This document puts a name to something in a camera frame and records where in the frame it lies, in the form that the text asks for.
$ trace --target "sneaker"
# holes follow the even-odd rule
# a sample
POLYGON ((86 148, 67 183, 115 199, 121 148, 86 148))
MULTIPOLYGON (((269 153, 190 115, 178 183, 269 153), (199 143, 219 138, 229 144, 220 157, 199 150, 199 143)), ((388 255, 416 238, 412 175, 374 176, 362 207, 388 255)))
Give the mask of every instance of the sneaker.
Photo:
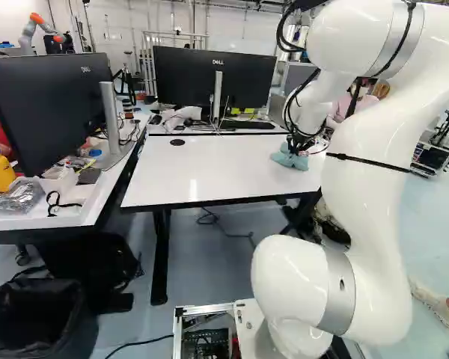
POLYGON ((449 307, 447 297, 435 294, 417 280, 409 278, 412 296, 424 303, 446 327, 449 328, 449 307))

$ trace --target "black trash bag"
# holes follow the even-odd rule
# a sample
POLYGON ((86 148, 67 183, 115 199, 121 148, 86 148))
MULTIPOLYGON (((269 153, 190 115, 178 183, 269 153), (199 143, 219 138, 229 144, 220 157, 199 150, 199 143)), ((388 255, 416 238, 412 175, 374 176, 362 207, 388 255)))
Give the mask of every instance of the black trash bag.
POLYGON ((0 286, 0 358, 86 359, 97 335, 78 281, 18 278, 0 286))
POLYGON ((53 277, 76 279, 82 284, 93 314, 131 310, 114 304, 143 271, 122 236, 86 233, 64 241, 37 243, 35 247, 53 277))

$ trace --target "computer monitor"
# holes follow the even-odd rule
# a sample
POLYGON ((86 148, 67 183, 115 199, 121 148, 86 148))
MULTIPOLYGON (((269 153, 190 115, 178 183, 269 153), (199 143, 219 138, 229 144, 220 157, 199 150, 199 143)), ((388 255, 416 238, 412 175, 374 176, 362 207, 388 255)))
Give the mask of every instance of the computer monitor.
POLYGON ((27 177, 42 174, 105 123, 106 54, 0 58, 0 121, 27 177))
POLYGON ((260 108, 268 102, 276 57, 154 46, 161 103, 210 106, 215 72, 222 71, 221 106, 260 108))

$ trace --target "light gray floor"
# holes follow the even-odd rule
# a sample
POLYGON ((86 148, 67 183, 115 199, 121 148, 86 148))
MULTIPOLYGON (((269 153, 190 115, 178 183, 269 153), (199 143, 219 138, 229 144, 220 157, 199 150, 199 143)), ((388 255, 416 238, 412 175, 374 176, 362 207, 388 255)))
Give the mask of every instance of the light gray floor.
MULTIPOLYGON (((222 215, 230 233, 254 232, 255 242, 277 233, 286 224, 273 202, 212 208, 222 215)), ((215 227, 198 226, 199 209, 174 211, 168 271, 169 301, 149 305, 155 236, 150 214, 113 217, 109 229, 125 235, 134 252, 141 251, 145 276, 129 290, 135 293, 130 313, 100 318, 100 337, 93 359, 103 359, 116 345, 171 333, 173 308, 185 304, 213 304, 252 297, 250 264, 252 246, 247 239, 227 238, 215 227)), ((437 180, 409 175, 401 206, 401 249, 411 275, 438 292, 449 294, 449 172, 437 180)), ((0 246, 0 284, 19 268, 14 247, 0 246)), ((172 342, 131 347, 114 359, 169 359, 172 342)), ((415 302, 414 321, 405 340, 388 348, 369 351, 373 358, 445 359, 449 330, 423 305, 415 302)))

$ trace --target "robotic arm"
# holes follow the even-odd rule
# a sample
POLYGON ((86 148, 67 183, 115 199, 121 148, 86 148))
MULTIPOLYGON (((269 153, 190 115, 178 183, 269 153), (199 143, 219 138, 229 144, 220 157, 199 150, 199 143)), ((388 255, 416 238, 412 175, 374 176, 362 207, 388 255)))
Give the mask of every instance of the robotic arm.
POLYGON ((37 25, 40 26, 47 34, 53 34, 54 35, 53 40, 56 41, 57 43, 65 42, 66 37, 63 34, 56 31, 53 28, 53 26, 51 26, 48 22, 46 22, 37 13, 31 13, 30 20, 24 27, 22 31, 22 36, 18 39, 18 43, 20 44, 20 48, 23 49, 24 55, 35 55, 33 48, 31 47, 31 39, 35 34, 37 25))
POLYGON ((332 334, 390 345, 411 325, 398 207, 415 144, 449 106, 449 7, 334 0, 314 20, 307 49, 322 71, 290 103, 300 131, 318 132, 358 76, 388 79, 392 92, 342 123, 328 148, 322 193, 350 250, 270 236, 254 253, 254 295, 288 359, 319 357, 332 334))

